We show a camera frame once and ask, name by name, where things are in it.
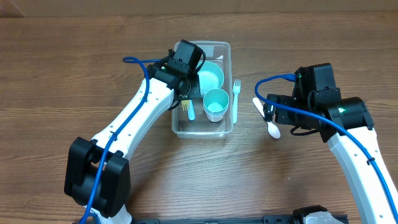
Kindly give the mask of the yellow plastic fork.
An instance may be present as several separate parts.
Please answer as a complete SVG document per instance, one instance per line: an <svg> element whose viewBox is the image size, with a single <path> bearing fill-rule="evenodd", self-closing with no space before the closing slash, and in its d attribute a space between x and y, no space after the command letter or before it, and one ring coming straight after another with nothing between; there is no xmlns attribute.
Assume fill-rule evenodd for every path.
<svg viewBox="0 0 398 224"><path fill-rule="evenodd" d="M190 111L190 100L182 100L181 105L184 111Z"/></svg>

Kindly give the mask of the pink plastic spoon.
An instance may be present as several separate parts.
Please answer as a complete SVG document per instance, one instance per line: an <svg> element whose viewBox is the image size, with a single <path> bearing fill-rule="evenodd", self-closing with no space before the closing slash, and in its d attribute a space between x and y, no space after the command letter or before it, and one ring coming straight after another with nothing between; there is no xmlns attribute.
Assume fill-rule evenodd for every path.
<svg viewBox="0 0 398 224"><path fill-rule="evenodd" d="M253 105L256 107L256 109L258 110L258 112L261 114L261 116L262 116L263 118L265 118L265 114L264 114L264 111L263 111L263 105L262 105L260 99L254 97L254 98L252 99L252 103L253 103ZM273 124L271 121L266 121L266 123L267 123L267 130L268 130L268 133L269 133L274 139L279 139L279 138L280 138L280 131L279 131L279 128L278 128L275 124Z"/></svg>

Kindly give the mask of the green plastic bowl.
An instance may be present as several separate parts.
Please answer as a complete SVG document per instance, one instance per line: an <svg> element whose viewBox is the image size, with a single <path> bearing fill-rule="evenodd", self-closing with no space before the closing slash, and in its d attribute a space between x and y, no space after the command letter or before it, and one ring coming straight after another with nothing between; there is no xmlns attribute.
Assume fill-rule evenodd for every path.
<svg viewBox="0 0 398 224"><path fill-rule="evenodd" d="M200 93L204 96L206 92L221 88L224 83L224 73L219 65L206 61L198 71L200 81Z"/></svg>

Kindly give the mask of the light blue plastic fork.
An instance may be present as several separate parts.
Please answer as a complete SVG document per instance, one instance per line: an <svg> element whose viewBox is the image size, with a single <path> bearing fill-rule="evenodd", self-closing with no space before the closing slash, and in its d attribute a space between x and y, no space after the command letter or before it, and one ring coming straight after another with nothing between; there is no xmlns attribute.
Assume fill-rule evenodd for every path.
<svg viewBox="0 0 398 224"><path fill-rule="evenodd" d="M194 107L193 107L193 101L192 100L189 100L189 106L188 106L187 113L188 113L188 119L190 121L195 120L195 110L194 110Z"/></svg>

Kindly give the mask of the green plastic cup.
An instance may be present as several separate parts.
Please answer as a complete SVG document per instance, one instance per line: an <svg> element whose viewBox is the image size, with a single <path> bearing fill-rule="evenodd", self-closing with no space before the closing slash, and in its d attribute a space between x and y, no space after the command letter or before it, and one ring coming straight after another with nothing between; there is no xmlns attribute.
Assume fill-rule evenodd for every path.
<svg viewBox="0 0 398 224"><path fill-rule="evenodd" d="M205 93L203 104L210 113L221 113L229 106L229 95L223 89L211 89Z"/></svg>

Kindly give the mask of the green plastic fork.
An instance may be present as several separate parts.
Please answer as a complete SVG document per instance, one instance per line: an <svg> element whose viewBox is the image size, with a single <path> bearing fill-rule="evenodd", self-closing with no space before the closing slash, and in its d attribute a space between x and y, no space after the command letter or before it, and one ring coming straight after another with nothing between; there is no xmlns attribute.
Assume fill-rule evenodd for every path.
<svg viewBox="0 0 398 224"><path fill-rule="evenodd" d="M236 79L233 85L233 124L237 123L238 120L238 97L241 91L241 81Z"/></svg>

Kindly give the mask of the pink plastic cup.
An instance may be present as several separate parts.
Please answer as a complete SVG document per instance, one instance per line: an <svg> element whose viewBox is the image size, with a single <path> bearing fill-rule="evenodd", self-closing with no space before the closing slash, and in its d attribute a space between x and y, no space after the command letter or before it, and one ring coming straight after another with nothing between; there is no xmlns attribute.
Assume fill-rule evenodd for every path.
<svg viewBox="0 0 398 224"><path fill-rule="evenodd" d="M206 113L206 117L211 122L217 123L217 122L219 122L219 121L221 121L223 119L224 114L209 114L209 113Z"/></svg>

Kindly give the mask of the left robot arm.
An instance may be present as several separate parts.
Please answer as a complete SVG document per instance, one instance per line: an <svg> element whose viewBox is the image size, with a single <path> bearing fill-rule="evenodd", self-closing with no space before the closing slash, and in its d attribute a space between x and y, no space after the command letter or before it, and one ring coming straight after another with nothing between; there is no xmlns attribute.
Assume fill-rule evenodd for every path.
<svg viewBox="0 0 398 224"><path fill-rule="evenodd" d="M142 68L139 90L109 126L91 140L76 138L69 148L64 192L85 207L80 223L132 222L126 209L129 161L162 113L201 96L198 72L205 60L205 51L187 40L162 59L123 58Z"/></svg>

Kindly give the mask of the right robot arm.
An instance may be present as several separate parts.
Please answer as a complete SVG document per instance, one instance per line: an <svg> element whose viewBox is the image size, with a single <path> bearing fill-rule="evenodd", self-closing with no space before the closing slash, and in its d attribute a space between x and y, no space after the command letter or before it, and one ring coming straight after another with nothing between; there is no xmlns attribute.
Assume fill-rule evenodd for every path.
<svg viewBox="0 0 398 224"><path fill-rule="evenodd" d="M263 97L265 121L291 125L291 133L320 134L343 169L363 223L397 223L397 189L381 156L374 121L359 97L342 98L330 63L283 74L291 96Z"/></svg>

